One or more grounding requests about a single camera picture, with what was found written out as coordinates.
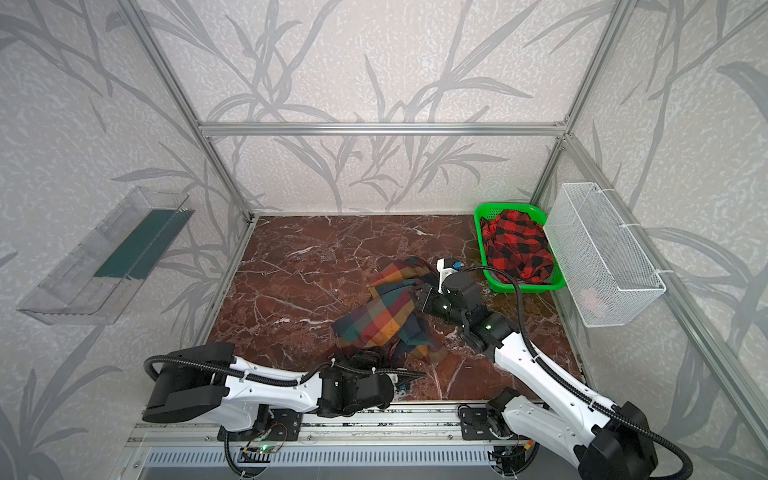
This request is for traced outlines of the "multicolour plaid shirt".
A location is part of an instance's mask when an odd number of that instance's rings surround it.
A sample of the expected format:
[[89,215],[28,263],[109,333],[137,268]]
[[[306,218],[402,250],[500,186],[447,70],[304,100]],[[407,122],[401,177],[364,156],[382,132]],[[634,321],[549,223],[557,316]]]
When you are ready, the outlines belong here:
[[394,260],[369,283],[369,299],[344,317],[332,330],[337,346],[348,356],[381,349],[394,360],[441,362],[448,350],[417,312],[417,296],[437,284],[437,272],[425,260]]

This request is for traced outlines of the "green plastic basket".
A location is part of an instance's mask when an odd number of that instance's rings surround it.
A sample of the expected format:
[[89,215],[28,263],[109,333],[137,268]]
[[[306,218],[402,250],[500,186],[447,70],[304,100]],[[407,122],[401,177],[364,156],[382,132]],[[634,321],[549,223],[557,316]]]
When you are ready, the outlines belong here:
[[482,240],[480,236],[481,234],[480,219],[481,218],[491,219],[492,217],[499,214],[501,211],[507,210],[507,209],[528,213],[536,223],[540,224],[543,227],[543,230],[544,230],[544,226],[547,223],[547,215],[539,208],[530,204],[484,203],[475,208],[474,223],[475,223],[477,241],[479,245],[480,259],[481,259],[481,263],[484,266],[487,266],[489,268],[487,271],[484,272],[484,275],[488,281],[488,285],[490,289],[498,293],[512,292],[514,290],[514,287],[510,282],[511,279],[516,280],[516,282],[520,287],[520,290],[523,293],[539,294],[547,291],[557,291],[564,288],[566,286],[565,277],[561,272],[561,269],[557,263],[555,255],[550,248],[549,241],[546,234],[545,236],[548,241],[549,251],[552,253],[553,259],[554,259],[554,271],[549,283],[538,284],[538,285],[520,283],[516,278],[508,275],[506,272],[495,269],[486,264],[486,255],[483,249]]

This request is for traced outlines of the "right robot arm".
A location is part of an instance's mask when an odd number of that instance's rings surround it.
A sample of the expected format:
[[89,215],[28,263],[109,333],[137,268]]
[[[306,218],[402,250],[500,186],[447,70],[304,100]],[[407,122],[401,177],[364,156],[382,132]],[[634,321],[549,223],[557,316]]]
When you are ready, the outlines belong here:
[[658,465],[654,443],[622,422],[620,413],[645,426],[636,407],[617,407],[550,360],[521,326],[489,309],[466,272],[449,271],[438,286],[416,291],[419,312],[460,331],[465,343],[511,373],[541,399],[507,391],[496,399],[503,434],[519,434],[574,466],[583,479],[648,479]]

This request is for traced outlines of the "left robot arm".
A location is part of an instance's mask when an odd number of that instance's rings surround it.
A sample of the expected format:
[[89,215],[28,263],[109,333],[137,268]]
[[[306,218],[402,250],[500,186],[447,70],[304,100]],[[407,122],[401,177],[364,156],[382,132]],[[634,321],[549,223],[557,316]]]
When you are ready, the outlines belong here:
[[142,419],[175,424],[196,419],[231,433],[257,428],[271,409],[321,418],[349,417],[369,408],[386,409],[396,391],[425,376],[365,360],[323,362],[307,372],[260,366],[220,342],[153,355],[144,369],[154,387]]

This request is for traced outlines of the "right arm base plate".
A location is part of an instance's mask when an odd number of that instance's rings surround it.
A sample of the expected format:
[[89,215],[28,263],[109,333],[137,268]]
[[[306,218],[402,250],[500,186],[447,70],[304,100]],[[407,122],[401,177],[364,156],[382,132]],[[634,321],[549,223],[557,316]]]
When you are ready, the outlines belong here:
[[489,407],[460,404],[457,415],[463,440],[488,440],[512,442],[513,444],[527,443],[529,439],[511,430],[502,415]]

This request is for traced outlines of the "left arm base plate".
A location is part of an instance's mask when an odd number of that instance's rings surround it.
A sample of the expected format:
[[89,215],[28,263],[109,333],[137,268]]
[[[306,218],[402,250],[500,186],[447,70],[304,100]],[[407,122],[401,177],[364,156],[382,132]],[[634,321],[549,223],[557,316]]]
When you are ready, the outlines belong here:
[[260,405],[250,429],[229,432],[231,442],[296,441],[303,414],[291,409],[274,409]]

